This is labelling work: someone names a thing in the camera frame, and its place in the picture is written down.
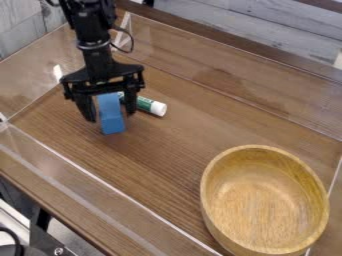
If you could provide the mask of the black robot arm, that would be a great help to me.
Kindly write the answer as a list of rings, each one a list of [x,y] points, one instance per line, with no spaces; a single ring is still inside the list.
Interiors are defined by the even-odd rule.
[[[138,93],[146,87],[140,64],[118,62],[112,57],[110,30],[128,33],[115,25],[114,0],[59,0],[66,19],[76,34],[76,48],[82,51],[84,67],[64,75],[60,84],[64,97],[72,100],[88,122],[96,121],[92,98],[123,92],[126,112],[138,109]]]

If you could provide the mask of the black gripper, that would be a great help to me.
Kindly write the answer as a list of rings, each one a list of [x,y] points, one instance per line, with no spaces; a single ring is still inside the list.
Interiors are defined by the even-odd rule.
[[[91,73],[86,67],[64,75],[60,83],[64,97],[75,100],[88,122],[96,121],[96,108],[91,96],[124,91],[126,111],[136,112],[138,92],[144,87],[144,67],[139,64],[112,63],[103,72]]]

